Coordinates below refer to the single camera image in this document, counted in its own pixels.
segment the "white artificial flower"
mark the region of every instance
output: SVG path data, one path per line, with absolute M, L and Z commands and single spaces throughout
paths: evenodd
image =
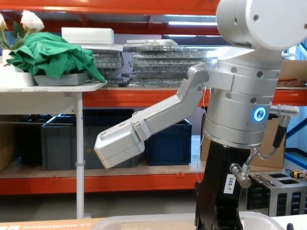
M 44 24 L 35 13 L 30 11 L 23 11 L 23 16 L 21 18 L 21 23 L 24 25 L 24 29 L 30 29 L 31 31 L 41 31 L 44 28 Z
M 0 29 L 1 30 L 7 29 L 6 23 L 5 23 L 5 20 L 4 20 L 3 16 L 2 16 L 2 14 L 0 14 Z

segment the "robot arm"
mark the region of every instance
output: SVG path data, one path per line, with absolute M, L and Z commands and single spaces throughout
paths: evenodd
M 106 168 L 113 167 L 144 151 L 144 141 L 172 124 L 192 115 L 203 97 L 203 84 L 231 90 L 233 75 L 208 71 L 205 64 L 188 71 L 177 94 L 98 135 L 95 151 Z

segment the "metal fitting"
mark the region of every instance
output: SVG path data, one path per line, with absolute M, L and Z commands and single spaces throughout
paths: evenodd
M 280 118 L 279 125 L 280 125 L 281 127 L 287 128 L 288 125 L 289 125 L 289 123 L 290 123 L 290 120 L 291 120 L 291 117 L 289 117 L 289 116 L 282 116 L 282 117 Z
M 239 181 L 242 188 L 248 188 L 251 186 L 251 180 L 248 177 L 250 166 L 243 164 L 243 168 L 238 163 L 232 163 L 230 165 L 231 173 Z
M 279 115 L 279 116 L 297 116 L 299 113 L 298 107 L 292 105 L 271 105 L 271 113 Z

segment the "white foam block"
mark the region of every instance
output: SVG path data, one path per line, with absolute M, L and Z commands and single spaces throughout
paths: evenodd
M 73 44 L 114 44 L 110 28 L 62 27 L 62 37 Z

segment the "floor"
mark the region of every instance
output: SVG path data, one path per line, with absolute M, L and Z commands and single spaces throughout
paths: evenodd
M 75 219 L 75 195 L 0 196 L 0 222 Z M 85 195 L 94 218 L 195 212 L 193 191 L 116 192 Z

